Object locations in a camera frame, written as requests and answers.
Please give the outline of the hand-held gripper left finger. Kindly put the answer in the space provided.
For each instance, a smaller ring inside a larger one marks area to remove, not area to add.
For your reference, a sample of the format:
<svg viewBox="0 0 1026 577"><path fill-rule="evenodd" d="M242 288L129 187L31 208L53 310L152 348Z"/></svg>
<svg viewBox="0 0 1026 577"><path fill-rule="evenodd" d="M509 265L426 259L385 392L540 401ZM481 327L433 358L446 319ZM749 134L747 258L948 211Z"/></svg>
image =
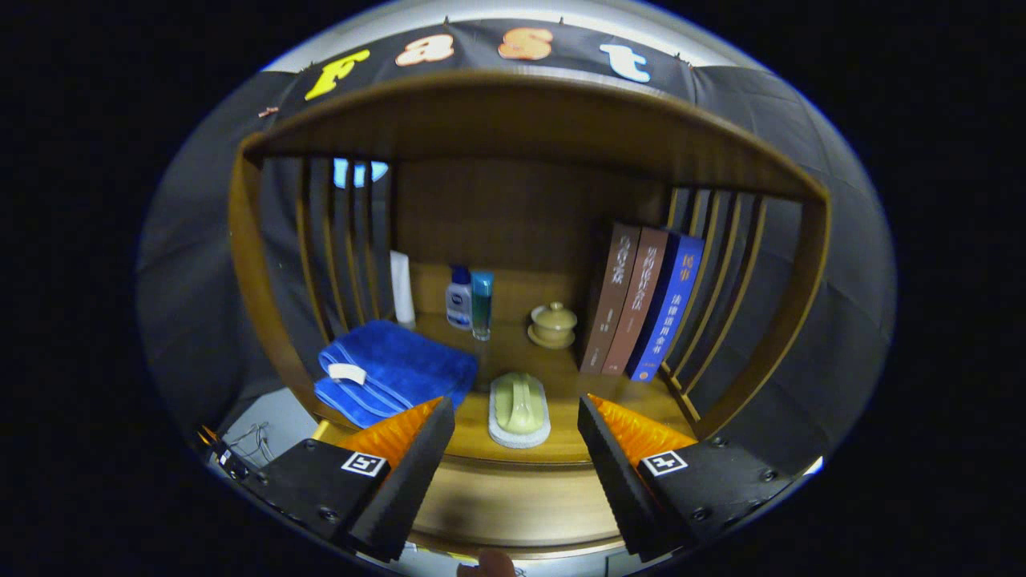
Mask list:
<svg viewBox="0 0 1026 577"><path fill-rule="evenodd" d="M452 401L437 397L341 441L297 443L240 484L319 539L388 563L406 547L452 434Z"/></svg>

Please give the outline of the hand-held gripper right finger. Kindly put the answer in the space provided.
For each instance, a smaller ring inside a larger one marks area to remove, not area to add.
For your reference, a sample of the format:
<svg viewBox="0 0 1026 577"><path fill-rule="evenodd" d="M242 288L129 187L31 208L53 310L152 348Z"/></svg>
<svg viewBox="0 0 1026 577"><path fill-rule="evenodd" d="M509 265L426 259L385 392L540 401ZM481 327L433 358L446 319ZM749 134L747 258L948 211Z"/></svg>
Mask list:
<svg viewBox="0 0 1026 577"><path fill-rule="evenodd" d="M620 537L642 561L707 547L798 480L739 443L697 441L590 393L580 397L576 427Z"/></svg>

